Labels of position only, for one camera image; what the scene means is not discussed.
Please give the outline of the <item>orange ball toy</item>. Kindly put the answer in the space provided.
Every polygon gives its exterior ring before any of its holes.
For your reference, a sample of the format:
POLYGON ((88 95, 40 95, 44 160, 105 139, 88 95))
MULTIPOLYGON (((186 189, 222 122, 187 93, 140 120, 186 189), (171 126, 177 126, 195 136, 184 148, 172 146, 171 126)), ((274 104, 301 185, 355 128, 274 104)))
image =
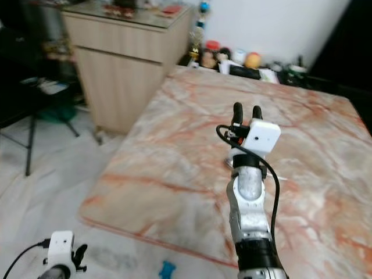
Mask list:
POLYGON ((249 69, 258 69, 262 62, 262 56, 256 52, 250 52, 245 56, 244 66, 249 69))

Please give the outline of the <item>white ball toy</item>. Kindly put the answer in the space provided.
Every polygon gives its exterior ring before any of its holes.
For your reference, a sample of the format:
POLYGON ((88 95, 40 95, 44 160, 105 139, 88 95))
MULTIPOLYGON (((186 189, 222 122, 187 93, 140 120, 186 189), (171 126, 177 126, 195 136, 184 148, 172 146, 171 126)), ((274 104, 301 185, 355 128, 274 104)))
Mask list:
POLYGON ((243 65, 245 63, 245 59, 247 58, 247 52, 242 49, 234 49, 231 53, 231 60, 234 63, 239 65, 243 65))

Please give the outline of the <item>black haired figurine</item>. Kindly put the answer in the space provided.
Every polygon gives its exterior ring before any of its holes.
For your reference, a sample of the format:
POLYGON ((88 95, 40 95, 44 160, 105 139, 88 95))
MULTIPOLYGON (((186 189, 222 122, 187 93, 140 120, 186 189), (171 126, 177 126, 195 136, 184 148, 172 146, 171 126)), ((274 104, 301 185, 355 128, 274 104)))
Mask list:
POLYGON ((216 52, 216 59, 218 61, 218 64, 230 65, 232 63, 231 50, 229 48, 222 47, 216 52))

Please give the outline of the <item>red capped figurine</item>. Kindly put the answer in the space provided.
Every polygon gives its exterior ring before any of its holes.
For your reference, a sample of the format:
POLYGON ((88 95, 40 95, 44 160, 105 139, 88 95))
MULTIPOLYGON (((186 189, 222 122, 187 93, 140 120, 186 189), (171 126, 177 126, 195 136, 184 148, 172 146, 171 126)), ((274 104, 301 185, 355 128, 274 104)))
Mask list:
POLYGON ((215 40, 207 40, 202 49, 200 66, 207 69, 218 70, 219 60, 216 57, 220 50, 220 43, 215 40))

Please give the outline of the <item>gold trophy with blue ball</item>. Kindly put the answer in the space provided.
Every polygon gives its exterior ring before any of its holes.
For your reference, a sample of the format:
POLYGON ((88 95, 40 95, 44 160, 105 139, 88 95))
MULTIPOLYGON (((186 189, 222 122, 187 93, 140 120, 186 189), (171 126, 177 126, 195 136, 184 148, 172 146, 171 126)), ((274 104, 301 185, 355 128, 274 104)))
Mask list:
POLYGON ((199 58, 202 55, 206 18, 211 8, 212 0, 200 0, 195 27, 189 33, 189 43, 191 43, 191 46, 189 46, 189 66, 199 63, 199 58))

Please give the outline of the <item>small blue plastic object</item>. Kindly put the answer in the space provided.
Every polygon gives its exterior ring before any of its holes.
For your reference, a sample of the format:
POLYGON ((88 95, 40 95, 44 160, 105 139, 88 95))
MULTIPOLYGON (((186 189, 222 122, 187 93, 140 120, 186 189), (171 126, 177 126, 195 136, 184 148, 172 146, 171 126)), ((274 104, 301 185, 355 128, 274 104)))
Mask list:
POLYGON ((177 266, 170 261, 163 260, 162 261, 162 268, 158 274, 159 279, 172 279, 172 275, 175 272, 177 266))

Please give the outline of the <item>light wooden cabinet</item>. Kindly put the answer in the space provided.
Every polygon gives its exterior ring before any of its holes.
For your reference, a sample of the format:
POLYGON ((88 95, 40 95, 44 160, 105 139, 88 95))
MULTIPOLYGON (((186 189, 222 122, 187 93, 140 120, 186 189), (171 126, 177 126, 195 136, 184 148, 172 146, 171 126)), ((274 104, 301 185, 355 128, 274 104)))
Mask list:
POLYGON ((99 0, 64 8, 77 74, 98 130, 130 131, 186 53, 196 10, 180 5, 174 17, 160 16, 160 9, 126 13, 99 0))

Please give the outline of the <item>black folding chair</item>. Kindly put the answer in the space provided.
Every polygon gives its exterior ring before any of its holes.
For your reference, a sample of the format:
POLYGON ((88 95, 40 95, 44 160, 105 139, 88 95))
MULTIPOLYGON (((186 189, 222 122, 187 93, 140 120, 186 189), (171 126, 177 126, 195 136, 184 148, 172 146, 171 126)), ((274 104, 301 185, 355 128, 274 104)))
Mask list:
MULTIPOLYGON (((21 142, 5 134, 3 137, 26 149, 26 176, 31 173, 34 151, 35 128, 37 128, 38 112, 49 106, 70 105, 75 107, 74 96, 82 92, 77 78, 63 78, 53 74, 50 63, 42 58, 41 48, 28 35, 8 27, 0 29, 0 126, 7 128, 21 120, 29 120, 27 140, 21 142), (43 77, 67 83, 69 88, 56 95, 46 95, 29 85, 21 84, 21 80, 30 77, 43 77)), ((71 123, 64 122, 75 137, 80 133, 71 123)))

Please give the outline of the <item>red flat box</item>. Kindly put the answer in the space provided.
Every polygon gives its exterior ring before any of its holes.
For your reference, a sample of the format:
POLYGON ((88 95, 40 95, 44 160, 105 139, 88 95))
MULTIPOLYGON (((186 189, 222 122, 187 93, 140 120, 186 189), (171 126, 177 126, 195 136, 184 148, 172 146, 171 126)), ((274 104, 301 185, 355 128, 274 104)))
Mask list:
POLYGON ((172 5, 168 5, 164 8, 160 9, 160 16, 164 17, 174 17, 178 15, 181 10, 183 9, 183 6, 180 5, 180 3, 173 3, 172 5))

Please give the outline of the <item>green plastic basin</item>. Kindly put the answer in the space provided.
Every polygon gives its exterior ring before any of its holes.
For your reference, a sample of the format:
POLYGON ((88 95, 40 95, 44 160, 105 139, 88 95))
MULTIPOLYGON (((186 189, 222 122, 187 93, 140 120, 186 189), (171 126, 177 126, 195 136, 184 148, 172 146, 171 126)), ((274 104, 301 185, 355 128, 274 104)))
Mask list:
POLYGON ((77 116, 77 109, 70 105, 49 106, 38 112, 37 117, 51 123, 64 123, 77 116))

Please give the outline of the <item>white and blue paper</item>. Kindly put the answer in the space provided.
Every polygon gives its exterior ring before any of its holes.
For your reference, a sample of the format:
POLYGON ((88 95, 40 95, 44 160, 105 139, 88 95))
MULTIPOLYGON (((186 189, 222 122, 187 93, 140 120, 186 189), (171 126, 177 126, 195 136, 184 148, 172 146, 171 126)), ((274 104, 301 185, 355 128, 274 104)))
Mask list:
POLYGON ((56 80, 49 80, 48 78, 43 77, 30 77, 24 80, 21 80, 21 84, 29 85, 38 90, 42 91, 46 95, 56 95, 61 91, 67 90, 69 85, 56 80))

